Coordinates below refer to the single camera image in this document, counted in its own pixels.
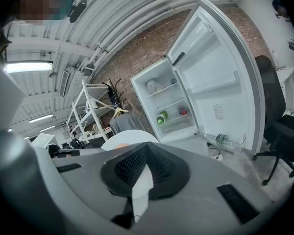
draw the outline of black mesh vent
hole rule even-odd
[[[142,149],[118,163],[114,172],[120,179],[131,187],[134,187],[136,181],[145,168],[146,162],[147,157],[145,149]]]
[[[134,187],[146,164],[151,171],[154,184],[165,181],[174,171],[174,163],[170,159],[146,145],[119,162],[114,172],[120,179]]]
[[[75,169],[78,169],[78,168],[81,168],[82,166],[80,164],[69,164],[69,165],[64,165],[64,166],[60,166],[60,167],[57,167],[57,170],[60,172],[60,173],[63,173],[63,172],[66,172],[66,171],[70,171],[70,170],[75,170]]]
[[[190,171],[187,163],[164,148],[142,143],[104,163],[101,179],[110,192],[117,196],[131,197],[132,188],[148,165],[153,180],[149,199],[170,197],[178,193],[188,182]]]
[[[242,224],[258,215],[255,208],[231,184],[219,186],[217,189]]]

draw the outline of brick wall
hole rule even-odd
[[[221,10],[240,30],[254,57],[266,55],[272,59],[257,27],[242,9],[231,5],[221,7]],[[136,36],[109,60],[92,81],[92,83],[101,83],[111,79],[115,84],[121,78],[117,85],[118,94],[124,92],[121,101],[127,98],[125,102],[133,106],[133,111],[139,116],[146,130],[153,135],[153,130],[131,85],[130,78],[163,57],[163,53],[170,47],[189,12],[183,11],[166,18]],[[101,120],[108,124],[111,114],[113,115],[110,113]]]

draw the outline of round white table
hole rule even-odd
[[[122,143],[134,144],[142,142],[154,142],[159,143],[159,141],[146,131],[141,130],[128,130],[117,133],[111,137],[106,143],[102,145],[102,149],[109,151],[115,149],[115,147]]]

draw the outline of white wall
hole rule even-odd
[[[44,132],[46,134],[50,134],[50,135],[55,135],[55,139],[57,140],[58,142],[58,145],[61,147],[61,144],[63,143],[69,143],[72,141],[71,138],[68,138],[68,139],[64,139],[63,135],[62,135],[62,132],[64,131],[68,131],[68,128],[67,126],[65,127],[60,127],[60,128],[57,128],[57,129],[52,129],[48,132]]]
[[[294,28],[285,18],[278,19],[272,6],[273,0],[238,0],[238,6],[253,20],[271,53],[278,54],[276,66],[294,67],[294,51],[289,49],[289,38],[294,39]]]

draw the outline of chair armrest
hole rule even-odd
[[[288,138],[294,138],[294,130],[292,130],[288,126],[285,126],[277,121],[274,122],[271,126],[278,132],[280,132],[283,136],[286,136]]]

